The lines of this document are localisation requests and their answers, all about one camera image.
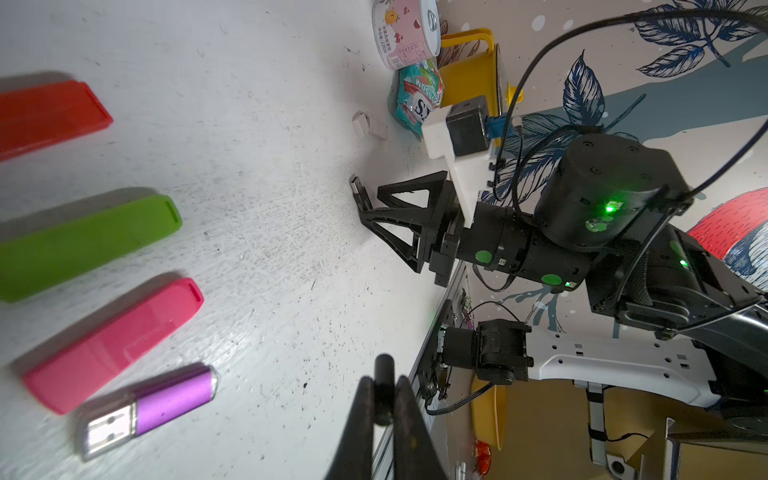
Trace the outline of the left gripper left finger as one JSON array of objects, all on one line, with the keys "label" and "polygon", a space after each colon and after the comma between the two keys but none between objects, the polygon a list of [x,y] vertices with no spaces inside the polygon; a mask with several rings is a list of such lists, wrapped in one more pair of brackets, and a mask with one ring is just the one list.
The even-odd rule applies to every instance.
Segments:
[{"label": "left gripper left finger", "polygon": [[369,480],[372,475],[375,385],[370,377],[359,383],[326,479]]}]

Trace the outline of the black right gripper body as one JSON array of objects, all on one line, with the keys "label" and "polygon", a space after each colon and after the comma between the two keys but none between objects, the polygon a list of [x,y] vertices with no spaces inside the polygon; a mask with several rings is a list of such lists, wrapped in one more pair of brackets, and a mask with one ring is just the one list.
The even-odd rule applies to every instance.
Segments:
[{"label": "black right gripper body", "polygon": [[424,261],[434,274],[436,285],[448,286],[460,241],[466,230],[454,185],[444,179],[430,190],[428,219],[422,232]]}]

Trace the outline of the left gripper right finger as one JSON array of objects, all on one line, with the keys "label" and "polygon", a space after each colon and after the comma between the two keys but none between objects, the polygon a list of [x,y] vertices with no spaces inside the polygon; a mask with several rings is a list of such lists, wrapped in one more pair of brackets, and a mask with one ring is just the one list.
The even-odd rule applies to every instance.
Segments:
[{"label": "left gripper right finger", "polygon": [[394,478],[446,480],[412,386],[406,376],[397,380],[393,406]]}]

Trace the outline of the black usb drive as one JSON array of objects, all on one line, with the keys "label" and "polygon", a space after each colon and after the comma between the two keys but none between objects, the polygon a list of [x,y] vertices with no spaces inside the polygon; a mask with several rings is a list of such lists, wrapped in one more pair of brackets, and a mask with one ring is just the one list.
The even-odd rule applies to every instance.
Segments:
[{"label": "black usb drive", "polygon": [[357,175],[353,174],[349,179],[349,185],[352,190],[352,196],[355,204],[360,210],[364,209],[364,202],[361,196],[361,191],[364,189],[360,179]]}]

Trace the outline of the black usb cap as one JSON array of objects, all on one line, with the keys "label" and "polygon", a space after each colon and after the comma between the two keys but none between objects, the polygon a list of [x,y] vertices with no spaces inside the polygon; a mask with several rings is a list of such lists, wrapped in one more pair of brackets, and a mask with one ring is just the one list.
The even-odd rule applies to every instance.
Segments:
[{"label": "black usb cap", "polygon": [[374,423],[387,427],[393,423],[396,395],[395,362],[389,354],[380,354],[374,366]]}]

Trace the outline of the clear usb cap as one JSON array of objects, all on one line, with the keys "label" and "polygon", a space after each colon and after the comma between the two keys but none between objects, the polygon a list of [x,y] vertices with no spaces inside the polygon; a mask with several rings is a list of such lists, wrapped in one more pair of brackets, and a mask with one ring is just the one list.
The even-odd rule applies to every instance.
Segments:
[{"label": "clear usb cap", "polygon": [[388,126],[382,117],[358,111],[352,117],[352,125],[359,138],[372,137],[380,141],[388,139]]}]

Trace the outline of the purple usb drive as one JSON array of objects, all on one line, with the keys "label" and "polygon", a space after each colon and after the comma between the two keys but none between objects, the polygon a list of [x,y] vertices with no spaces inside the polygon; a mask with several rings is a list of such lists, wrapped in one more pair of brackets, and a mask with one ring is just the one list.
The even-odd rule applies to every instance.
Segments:
[{"label": "purple usb drive", "polygon": [[193,365],[87,411],[79,424],[81,460],[91,461],[210,403],[218,384],[214,367]]}]

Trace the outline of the pink usb drive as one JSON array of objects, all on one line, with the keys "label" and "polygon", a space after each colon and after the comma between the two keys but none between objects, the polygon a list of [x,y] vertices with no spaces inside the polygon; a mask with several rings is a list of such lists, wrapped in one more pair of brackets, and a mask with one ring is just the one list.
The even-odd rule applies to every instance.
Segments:
[{"label": "pink usb drive", "polygon": [[203,304],[194,280],[171,282],[25,373],[23,383],[43,406],[68,414],[188,323]]}]

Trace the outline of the green usb drive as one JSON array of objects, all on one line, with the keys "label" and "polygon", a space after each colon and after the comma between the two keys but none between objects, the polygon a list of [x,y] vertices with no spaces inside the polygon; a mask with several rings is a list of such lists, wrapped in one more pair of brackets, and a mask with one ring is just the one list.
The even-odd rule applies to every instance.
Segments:
[{"label": "green usb drive", "polygon": [[176,233],[182,216],[151,195],[1,244],[1,300],[15,303]]}]

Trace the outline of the red usb drive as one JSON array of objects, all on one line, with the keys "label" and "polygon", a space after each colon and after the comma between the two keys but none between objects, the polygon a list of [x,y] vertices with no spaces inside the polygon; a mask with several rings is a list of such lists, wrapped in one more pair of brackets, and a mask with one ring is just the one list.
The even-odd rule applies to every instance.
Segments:
[{"label": "red usb drive", "polygon": [[19,157],[113,123],[84,82],[68,80],[1,95],[1,159]]}]

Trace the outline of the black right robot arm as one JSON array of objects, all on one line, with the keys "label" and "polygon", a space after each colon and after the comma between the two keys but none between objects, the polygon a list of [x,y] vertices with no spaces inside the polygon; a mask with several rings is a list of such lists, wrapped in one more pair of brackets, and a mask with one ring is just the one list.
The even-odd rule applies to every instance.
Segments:
[{"label": "black right robot arm", "polygon": [[648,341],[577,340],[519,319],[432,336],[427,397],[438,365],[495,385],[574,380],[645,391],[767,431],[767,294],[670,220],[692,194],[662,150],[582,127],[533,213],[480,203],[466,219],[441,171],[381,186],[350,182],[361,223],[413,270],[446,285],[456,261],[540,283],[585,287],[593,313],[650,331]]}]

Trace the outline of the green candy packet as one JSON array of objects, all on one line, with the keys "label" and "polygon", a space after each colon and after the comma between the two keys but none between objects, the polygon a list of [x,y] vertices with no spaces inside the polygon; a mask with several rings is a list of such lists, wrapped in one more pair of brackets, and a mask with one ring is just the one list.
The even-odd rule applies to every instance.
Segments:
[{"label": "green candy packet", "polygon": [[441,107],[444,83],[435,58],[398,71],[393,116],[418,137],[428,116]]}]

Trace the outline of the yellow toy pot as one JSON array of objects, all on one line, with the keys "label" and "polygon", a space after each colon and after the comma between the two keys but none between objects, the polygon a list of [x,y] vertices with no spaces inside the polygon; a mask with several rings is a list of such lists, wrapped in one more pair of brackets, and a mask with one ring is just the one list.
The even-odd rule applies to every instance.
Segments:
[{"label": "yellow toy pot", "polygon": [[487,28],[444,35],[438,70],[444,84],[442,106],[484,96],[492,116],[509,107],[516,88],[502,85],[500,47]]}]

